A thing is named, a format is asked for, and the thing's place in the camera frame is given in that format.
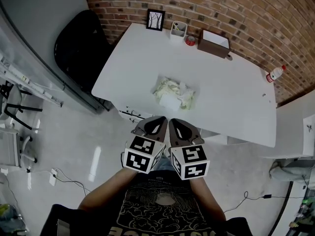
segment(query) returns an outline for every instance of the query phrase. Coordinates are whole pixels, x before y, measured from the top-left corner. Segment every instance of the power cable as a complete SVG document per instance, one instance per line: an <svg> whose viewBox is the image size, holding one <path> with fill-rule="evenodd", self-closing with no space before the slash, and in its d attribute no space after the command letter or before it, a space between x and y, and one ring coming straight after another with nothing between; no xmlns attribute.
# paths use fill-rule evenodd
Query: power cable
<svg viewBox="0 0 315 236"><path fill-rule="evenodd" d="M67 177L67 176L63 173L63 171L62 171L61 169L55 168L55 171L60 171L61 174L62 174L66 179L68 179L68 180L74 182L74 183L75 183L77 186L79 186L80 188L83 188L84 190L87 190L88 192L91 192L91 191L90 191L89 189L87 189L82 183L79 182L79 183L82 185L82 186L80 186L80 185L77 184L78 181L73 181L71 178Z"/></svg>
<svg viewBox="0 0 315 236"><path fill-rule="evenodd" d="M20 208L19 208L19 202L18 202L18 200L16 199L16 197L15 197L15 195L14 195L14 192L12 191L12 189L11 189L11 187L10 187L9 179L7 178L6 175L4 175L4 177L5 177L6 181L8 182L8 188L9 188L10 192L12 193L12 195L13 195L13 197L14 197L14 199L15 199L16 208L18 209L18 212L19 212L19 214L20 214L20 213L21 213L21 210L20 210Z"/></svg>
<svg viewBox="0 0 315 236"><path fill-rule="evenodd" d="M83 188L83 191L84 191L84 195L85 196L87 195L86 192L85 192L86 189L85 189L84 185L81 182L79 182L79 181L72 181L72 180L71 181L62 181L59 178L57 178L55 174L53 174L53 177L55 179L59 180L60 182L63 182L63 183L79 183L80 185L82 185L82 188Z"/></svg>
<svg viewBox="0 0 315 236"><path fill-rule="evenodd" d="M123 155L124 155L124 151L120 153L120 163L122 164L122 168L124 167L124 163L123 163Z"/></svg>
<svg viewBox="0 0 315 236"><path fill-rule="evenodd" d="M243 199L235 208L226 210L224 213L226 213L226 212L228 212L228 211L236 210L246 199L249 199L249 200L270 199L270 198L303 199L303 198L311 198L311 197L315 197L315 196L307 196L307 197L280 197L280 196L279 196L279 197L278 197L278 196L272 196L271 194L267 194L267 195L264 195L264 196L261 196L261 197L252 199L252 198L249 198L249 197L248 197L248 191L245 191L245 192L244 192L244 199Z"/></svg>

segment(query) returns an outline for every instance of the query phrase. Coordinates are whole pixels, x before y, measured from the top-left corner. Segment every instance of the electrical outlet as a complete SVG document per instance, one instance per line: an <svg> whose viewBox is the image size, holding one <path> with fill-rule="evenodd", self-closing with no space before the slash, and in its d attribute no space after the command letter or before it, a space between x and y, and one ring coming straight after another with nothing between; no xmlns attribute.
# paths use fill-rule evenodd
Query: electrical outlet
<svg viewBox="0 0 315 236"><path fill-rule="evenodd" d="M57 177L58 172L55 171L54 169L51 169L50 178L49 178L49 183L50 183L52 186L55 186L55 185L56 185L56 182L57 182L57 179L56 179L56 177L53 177L53 175L55 175L55 176Z"/></svg>
<svg viewBox="0 0 315 236"><path fill-rule="evenodd" d="M6 176L9 174L9 170L8 169L0 168L0 172L5 174Z"/></svg>

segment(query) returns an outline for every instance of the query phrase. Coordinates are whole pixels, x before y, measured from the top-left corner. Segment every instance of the red tape roll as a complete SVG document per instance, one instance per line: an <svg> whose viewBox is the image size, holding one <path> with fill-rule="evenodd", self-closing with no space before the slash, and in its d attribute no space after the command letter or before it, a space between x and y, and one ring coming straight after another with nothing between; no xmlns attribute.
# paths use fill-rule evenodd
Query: red tape roll
<svg viewBox="0 0 315 236"><path fill-rule="evenodd" d="M189 46L194 46L196 41L195 38L192 36L187 36L185 43Z"/></svg>

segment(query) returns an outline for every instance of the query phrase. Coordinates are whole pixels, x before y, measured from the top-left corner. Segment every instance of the white table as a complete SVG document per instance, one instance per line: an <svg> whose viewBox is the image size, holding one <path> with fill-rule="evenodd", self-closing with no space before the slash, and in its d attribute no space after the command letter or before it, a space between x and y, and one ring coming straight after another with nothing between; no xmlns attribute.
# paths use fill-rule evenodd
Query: white table
<svg viewBox="0 0 315 236"><path fill-rule="evenodd" d="M92 94L111 101L121 113L133 109L142 117L179 118L202 129L274 147L274 85L258 66L230 54L233 61L200 51L196 45L175 44L169 30L132 24L106 62ZM159 76L183 81L195 90L193 108L174 112L160 106L152 95Z"/></svg>

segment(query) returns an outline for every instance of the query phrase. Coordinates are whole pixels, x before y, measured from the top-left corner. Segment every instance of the white cabinet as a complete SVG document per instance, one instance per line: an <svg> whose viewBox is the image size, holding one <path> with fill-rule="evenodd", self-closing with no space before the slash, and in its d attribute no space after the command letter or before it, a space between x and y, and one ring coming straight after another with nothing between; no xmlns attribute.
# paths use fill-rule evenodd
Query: white cabinet
<svg viewBox="0 0 315 236"><path fill-rule="evenodd" d="M314 155L315 91L277 109L274 148L257 145L265 158L299 158Z"/></svg>

